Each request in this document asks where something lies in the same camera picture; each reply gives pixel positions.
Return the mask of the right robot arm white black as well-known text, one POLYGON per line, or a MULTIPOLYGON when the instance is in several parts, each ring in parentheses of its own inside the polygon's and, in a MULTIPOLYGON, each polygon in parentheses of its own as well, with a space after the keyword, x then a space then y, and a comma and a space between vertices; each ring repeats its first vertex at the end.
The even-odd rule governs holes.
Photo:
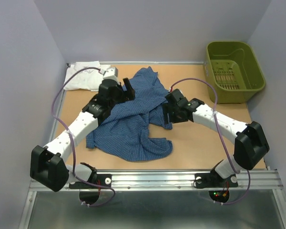
POLYGON ((235 171, 252 170, 270 147, 258 122, 245 123, 221 114, 199 99, 187 100, 178 89, 170 92, 162 105, 164 122, 191 121, 208 127, 234 145, 234 154, 219 162, 210 174, 210 182, 221 186, 235 171))

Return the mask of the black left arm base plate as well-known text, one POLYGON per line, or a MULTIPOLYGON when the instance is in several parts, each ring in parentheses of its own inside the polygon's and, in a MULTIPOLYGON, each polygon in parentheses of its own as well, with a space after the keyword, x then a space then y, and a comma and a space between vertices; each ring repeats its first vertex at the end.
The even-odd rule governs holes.
MULTIPOLYGON (((92 178, 89 178, 87 182, 92 183, 94 185, 111 187, 112 174, 107 173, 107 174, 93 175, 92 178)), ((91 186, 89 184, 86 184, 84 182, 77 180, 75 183, 69 184, 68 188, 69 189, 96 189, 98 187, 91 186)))

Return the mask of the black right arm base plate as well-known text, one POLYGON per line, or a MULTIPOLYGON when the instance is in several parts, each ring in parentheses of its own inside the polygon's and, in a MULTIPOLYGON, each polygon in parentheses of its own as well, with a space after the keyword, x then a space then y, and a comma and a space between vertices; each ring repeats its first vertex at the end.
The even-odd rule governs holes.
POLYGON ((198 189, 203 188, 224 188, 224 187, 238 187, 238 182, 232 181, 233 174, 228 178, 221 178, 216 173, 196 173, 194 175, 193 186, 198 189))

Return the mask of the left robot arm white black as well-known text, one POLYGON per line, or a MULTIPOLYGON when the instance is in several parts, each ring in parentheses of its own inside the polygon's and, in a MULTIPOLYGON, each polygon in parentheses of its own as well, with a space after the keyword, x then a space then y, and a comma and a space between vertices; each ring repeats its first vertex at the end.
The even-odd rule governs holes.
POLYGON ((110 116, 116 104, 135 98, 128 78, 121 85, 105 78, 99 92, 82 109, 77 118, 58 137, 45 146, 35 146, 31 152, 30 177, 54 192, 66 184, 80 181, 86 188, 96 186, 96 169, 86 163, 67 165, 69 155, 86 136, 110 116))

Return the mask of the blue checkered long sleeve shirt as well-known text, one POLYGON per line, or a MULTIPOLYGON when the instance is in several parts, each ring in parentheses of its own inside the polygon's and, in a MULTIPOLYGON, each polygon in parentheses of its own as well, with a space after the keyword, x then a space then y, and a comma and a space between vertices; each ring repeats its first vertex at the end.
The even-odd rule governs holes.
POLYGON ((169 156, 173 144, 165 137, 149 136, 149 125, 171 130, 165 124, 162 104, 168 91, 151 67, 141 68, 130 84, 135 90, 135 99, 117 104, 110 116, 86 136, 88 149, 101 151, 130 162, 151 161, 169 156))

